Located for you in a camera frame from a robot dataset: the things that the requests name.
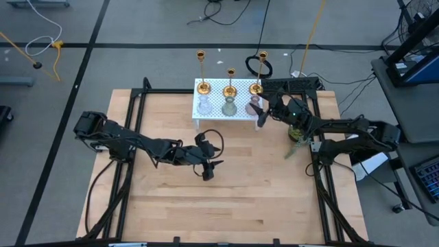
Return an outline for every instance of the white pegboard shelf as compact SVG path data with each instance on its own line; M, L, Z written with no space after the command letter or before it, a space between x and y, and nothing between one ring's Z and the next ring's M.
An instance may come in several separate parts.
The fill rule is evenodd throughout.
M192 106L192 119L193 120L223 120L223 121L256 121L257 116L249 115L246 112L246 104L250 101L251 94L248 88L251 84L256 83L256 79L232 79L232 86L237 89L237 95L235 97L235 105L237 107L237 113L228 117L221 111L221 107L226 102L222 90L228 86L229 79L204 79L211 85L211 92L208 94L209 101L212 103L213 110L208 115L201 115L197 111L197 105L200 102L200 94L197 92L197 85L201 82L201 78L195 79L195 85L193 90L193 106ZM262 106L262 98L259 100L260 106Z

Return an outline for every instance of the wooden table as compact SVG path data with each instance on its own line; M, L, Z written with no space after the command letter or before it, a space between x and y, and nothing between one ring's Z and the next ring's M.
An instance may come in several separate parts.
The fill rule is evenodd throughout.
M112 93L107 115L120 125L126 118L129 95L130 90ZM141 134L194 144L197 133L191 120L192 97L148 94ZM318 92L318 102L322 118L340 117L334 92ZM223 134L226 147L220 157L224 162L208 182L197 177L189 166L160 164L155 169L145 152L137 152L122 240L171 242L179 236L182 242L251 244L272 243L273 238L279 238L283 244L323 244L316 186L314 179L305 175L305 167L311 162L309 147L300 148L284 160L293 143L286 135L287 126L271 119L258 132L253 123L240 121L201 124L201 130L209 128ZM220 146L215 133L208 133L207 138ZM344 135L327 134L326 138L340 140ZM345 154L336 160L351 165ZM91 181L107 163L107 152L97 155ZM90 227L108 205L114 169L115 165L106 171L93 190ZM367 239L354 175L336 165L331 169L340 211ZM328 212L335 240L333 218ZM110 236L114 235L118 214L116 210ZM84 211L78 229L78 236L83 235Z

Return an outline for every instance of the small glass bottle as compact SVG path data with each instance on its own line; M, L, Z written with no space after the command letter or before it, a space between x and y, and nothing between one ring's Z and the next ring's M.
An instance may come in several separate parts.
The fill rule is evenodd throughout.
M252 95L252 97L250 98L250 102L248 102L246 104L246 112L249 115L255 116L257 113L256 113L256 111L254 111L253 107L250 104L253 104L253 105L257 106L257 107L261 107L259 105L259 96L258 95Z
M231 117L236 114L237 107L234 103L235 98L228 96L226 97L226 103L221 107L222 113L228 117Z
M208 115L212 112L213 106L209 101L209 97L207 95L200 95L199 98L200 103L198 103L197 111L201 115Z

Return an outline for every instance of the desk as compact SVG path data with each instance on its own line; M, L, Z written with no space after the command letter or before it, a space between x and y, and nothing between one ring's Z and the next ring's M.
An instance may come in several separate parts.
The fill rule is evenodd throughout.
M417 143L419 140L417 136L425 141L437 140L439 117L437 114L432 114L432 110L439 107L439 100L437 100L439 84L424 84L396 91L385 72L387 66L384 61L373 60L372 67L407 140ZM415 100L414 95L425 97L418 97L418 100ZM402 143L396 151L401 160L400 166L404 168L421 207L434 215L439 215L439 204L430 202L410 171L411 167L439 156L439 143ZM439 226L437 220L426 217L431 225Z
M130 90L113 91L109 119L123 125L129 95ZM192 100L192 94L148 94L140 133L193 144ZM318 102L322 118L340 117L334 92L318 92ZM314 179L305 175L311 162L309 147L285 161L283 156L293 145L285 124L270 119L258 132L254 123L244 121L205 121L200 127L224 135L226 148L220 157L224 162L215 169L214 179L202 181L189 166L160 164L155 169L145 152L137 152L123 241L172 242L179 236L182 242L272 243L279 238L283 244L324 243ZM213 133L207 139L219 145ZM337 161L350 165L347 155ZM97 155L91 181L107 163L107 152ZM93 190L91 227L108 205L114 168L101 176ZM332 172L340 211L367 239L352 172L338 166ZM115 234L118 214L116 210L110 236ZM77 236L83 235L84 212Z

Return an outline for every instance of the gold candlestick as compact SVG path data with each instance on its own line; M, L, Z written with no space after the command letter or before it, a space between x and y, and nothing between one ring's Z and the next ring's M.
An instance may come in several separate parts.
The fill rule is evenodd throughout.
M209 94L211 92L211 85L208 82L204 81L204 67L203 67L203 60L204 60L205 52L203 50L197 51L197 58L200 61L201 65L201 83L197 85L197 92L199 94Z
M227 69L227 76L229 78L228 86L226 86L222 90L222 94L225 97L228 96L234 97L237 94L237 89L234 86L232 86L232 77L235 76L235 69L234 68Z
M251 84L250 88L248 89L250 91L250 93L253 94L253 95L256 95L258 93L262 93L263 92L262 84L259 84L259 78L261 77L262 64L265 61L265 59L267 59L267 57L268 57L268 52L266 52L266 51L259 52L258 79L257 79L256 83Z

